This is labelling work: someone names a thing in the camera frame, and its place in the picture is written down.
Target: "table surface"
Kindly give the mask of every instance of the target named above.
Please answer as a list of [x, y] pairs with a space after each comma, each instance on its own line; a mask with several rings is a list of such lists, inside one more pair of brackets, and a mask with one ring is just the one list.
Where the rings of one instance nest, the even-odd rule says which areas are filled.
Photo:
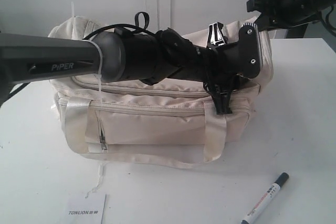
[[[103, 223], [240, 223], [282, 172], [290, 179], [257, 224], [334, 222], [336, 54], [322, 39], [272, 50], [274, 79], [241, 140], [191, 170], [108, 164]], [[0, 223], [62, 223], [69, 196], [96, 185], [98, 161], [68, 148], [52, 94], [32, 83], [0, 109]]]

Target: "zipper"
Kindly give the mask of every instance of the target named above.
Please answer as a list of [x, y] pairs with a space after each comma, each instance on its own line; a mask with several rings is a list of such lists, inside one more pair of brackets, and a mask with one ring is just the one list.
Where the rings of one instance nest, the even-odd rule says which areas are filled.
[[[71, 78], [73, 82], [83, 88], [89, 88], [98, 90], [97, 84], [84, 83], [76, 78]], [[129, 87], [119, 87], [119, 86], [108, 86], [101, 85], [101, 91], [107, 93], [115, 94], [132, 94], [132, 95], [158, 95], [162, 97], [173, 97], [173, 98], [203, 98], [208, 97], [209, 94], [205, 91], [196, 91], [196, 92], [183, 92], [183, 91], [173, 91], [173, 90], [146, 90], [140, 88], [129, 88]]]
[[[59, 98], [59, 104], [66, 106], [69, 99]], [[243, 104], [231, 104], [233, 112], [247, 112], [250, 113], [250, 108]], [[122, 114], [135, 115], [161, 115], [161, 116], [196, 116], [203, 115], [204, 108], [180, 109], [180, 108], [153, 108], [153, 107], [136, 107], [125, 106], [110, 103], [100, 103], [91, 101], [90, 108], [97, 111], [108, 111]]]

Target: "price tag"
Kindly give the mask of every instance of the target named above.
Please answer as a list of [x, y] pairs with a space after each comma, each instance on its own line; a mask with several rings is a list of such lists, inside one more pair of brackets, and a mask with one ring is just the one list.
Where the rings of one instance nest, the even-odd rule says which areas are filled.
[[106, 194], [92, 193], [74, 195], [68, 201], [65, 213], [65, 224], [102, 224]]

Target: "white bag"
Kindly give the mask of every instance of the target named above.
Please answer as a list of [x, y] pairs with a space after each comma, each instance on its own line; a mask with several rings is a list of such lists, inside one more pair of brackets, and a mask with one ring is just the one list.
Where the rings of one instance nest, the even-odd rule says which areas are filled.
[[[228, 42], [238, 40], [240, 22], [224, 27]], [[75, 17], [50, 37], [83, 39], [100, 26]], [[208, 30], [185, 36], [206, 46]], [[240, 138], [254, 112], [253, 101], [272, 79], [268, 34], [260, 33], [263, 68], [257, 78], [232, 94], [232, 114], [217, 115], [201, 82], [165, 79], [102, 83], [95, 75], [52, 80], [55, 104], [69, 147], [93, 159], [192, 168], [218, 159], [225, 142]]]

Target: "marker pen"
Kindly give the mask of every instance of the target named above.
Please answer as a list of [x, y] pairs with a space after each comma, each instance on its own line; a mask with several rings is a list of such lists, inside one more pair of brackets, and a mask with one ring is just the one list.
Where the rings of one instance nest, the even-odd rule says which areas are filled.
[[252, 224], [262, 211], [268, 206], [276, 194], [280, 191], [281, 187], [288, 180], [289, 175], [282, 173], [280, 177], [271, 185], [267, 192], [262, 196], [260, 201], [254, 206], [254, 208], [245, 216], [241, 224]]

